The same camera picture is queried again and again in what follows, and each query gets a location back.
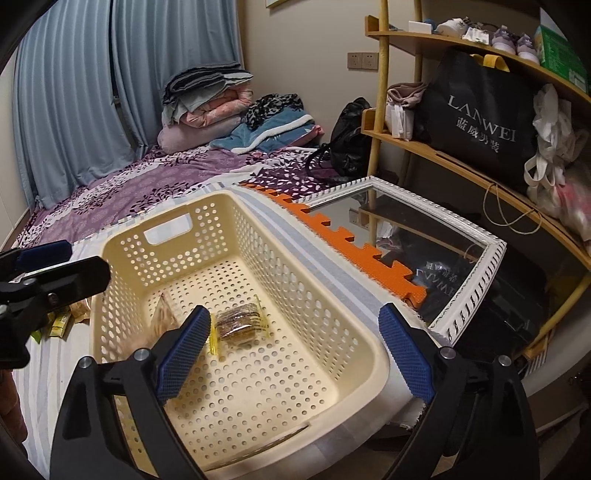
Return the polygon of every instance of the wooden pole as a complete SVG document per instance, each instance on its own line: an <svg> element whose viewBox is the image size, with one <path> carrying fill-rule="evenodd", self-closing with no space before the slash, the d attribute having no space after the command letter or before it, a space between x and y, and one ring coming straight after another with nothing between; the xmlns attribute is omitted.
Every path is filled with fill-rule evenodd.
<svg viewBox="0 0 591 480"><path fill-rule="evenodd" d="M581 279L580 283L576 286L573 292L569 295L569 298L554 312L554 314L550 317L550 319L542 325L538 336L535 338L533 342L529 345L529 348L533 348L537 342L542 340L550 330L556 327L560 320L569 312L569 310L577 303L578 299L581 298L587 287L591 284L591 273L587 272L584 277Z"/></svg>
<svg viewBox="0 0 591 480"><path fill-rule="evenodd" d="M421 0L414 0L414 20L415 22L423 21L423 5ZM415 55L414 57L414 81L420 82L423 79L423 55ZM406 187L412 178L413 168L411 165L411 154L407 150L404 152L402 158L402 165L400 167L400 180L398 184Z"/></svg>
<svg viewBox="0 0 591 480"><path fill-rule="evenodd" d="M388 16L388 0L380 0L379 4L379 30L387 32L390 30ZM386 89L388 88L388 70L390 60L390 42L388 37L379 38L378 54L378 96L376 99L374 131L384 130L384 119L386 117ZM369 153L368 176L375 175L378 171L380 140L373 138L371 152Z"/></svg>

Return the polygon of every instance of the string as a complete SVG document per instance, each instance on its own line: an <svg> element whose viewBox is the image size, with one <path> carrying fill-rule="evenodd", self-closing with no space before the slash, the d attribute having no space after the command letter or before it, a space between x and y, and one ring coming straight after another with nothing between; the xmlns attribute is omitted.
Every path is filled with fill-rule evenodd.
<svg viewBox="0 0 591 480"><path fill-rule="evenodd" d="M501 214L501 218L503 219L503 221L505 223L496 223L493 220L491 220L491 218L488 216L488 213L486 212L486 197L488 196L488 192L490 191L491 187L494 186L496 188L496 192L495 192L495 196L496 196L496 204L499 207L499 213ZM488 188L486 189L486 192L484 194L484 198L482 199L482 211L484 212L484 215L486 216L486 219L492 223L493 225L496 226L507 226L511 229L511 231L518 233L519 235L532 235L533 233L536 233L538 230L540 230L540 228L542 227L542 216L541 214L534 208L532 208L531 210L529 210L528 212L523 213L522 215L520 215L519 217L517 217L515 220L513 220L512 222L509 222L506 218L505 218L505 214L503 212L503 209L501 208L501 200L499 198L499 186L496 183L491 183ZM517 223L519 220L521 220L523 217L528 216L530 213L537 213L538 217L540 218L540 222L538 223L538 226L532 230L531 232L520 232L519 230L515 230L512 225L514 225L515 223Z"/></svg>

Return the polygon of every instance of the curved wooden shelf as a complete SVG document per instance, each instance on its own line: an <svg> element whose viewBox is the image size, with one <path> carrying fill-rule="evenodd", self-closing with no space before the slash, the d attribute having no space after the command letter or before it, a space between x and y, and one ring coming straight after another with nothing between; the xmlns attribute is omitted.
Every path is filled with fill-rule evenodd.
<svg viewBox="0 0 591 480"><path fill-rule="evenodd" d="M468 53L500 55L506 60L511 72L533 79L538 83L552 83L556 87L559 97L569 100L573 104L573 112L576 116L591 121L591 97L589 95L568 80L517 55L461 38L414 32L380 31L378 19L372 16L365 17L365 35L376 40L386 36L393 47L411 55L423 55L428 59L441 60L443 53L449 47L458 47Z"/></svg>
<svg viewBox="0 0 591 480"><path fill-rule="evenodd" d="M465 163L447 155L444 152L437 151L429 145L417 141L404 141L394 138L389 132L375 132L374 128L375 110L366 110L363 112L362 132L370 137L377 138L383 142L396 145L404 150L426 158L455 174L464 177L466 180L478 185L483 189L490 189L492 186L498 186L499 198L508 203L521 213L527 213L528 217L535 223L541 218L541 225L550 235L556 238L566 249L579 260L587 270L591 270L591 257L587 254L582 242L570 233L560 222L539 212L536 206L523 195L513 191L509 187L499 184L492 178L484 175L476 169Z"/></svg>

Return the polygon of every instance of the white plastic bag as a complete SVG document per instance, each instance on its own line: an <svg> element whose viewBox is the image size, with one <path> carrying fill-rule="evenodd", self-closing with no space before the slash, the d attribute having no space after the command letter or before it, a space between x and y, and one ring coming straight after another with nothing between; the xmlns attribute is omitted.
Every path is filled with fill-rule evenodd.
<svg viewBox="0 0 591 480"><path fill-rule="evenodd" d="M564 176L565 167L579 156L589 133L582 129L574 131L571 103L559 99L551 84L544 85L534 97L534 110L533 124L538 132L538 151L524 165L527 196L543 212L562 220L568 215L565 213L566 207L559 189L570 189ZM579 175L571 174L570 182Z"/></svg>
<svg viewBox="0 0 591 480"><path fill-rule="evenodd" d="M386 104L386 125L394 138L411 140L413 138L414 112L401 105Z"/></svg>

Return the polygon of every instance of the white sneaker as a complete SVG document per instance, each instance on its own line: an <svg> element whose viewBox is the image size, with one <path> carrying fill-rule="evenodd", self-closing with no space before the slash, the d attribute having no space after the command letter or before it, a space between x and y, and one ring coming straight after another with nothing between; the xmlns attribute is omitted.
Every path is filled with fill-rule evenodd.
<svg viewBox="0 0 591 480"><path fill-rule="evenodd" d="M468 25L461 18L451 18L439 24L435 31L445 37L462 38L468 31Z"/></svg>

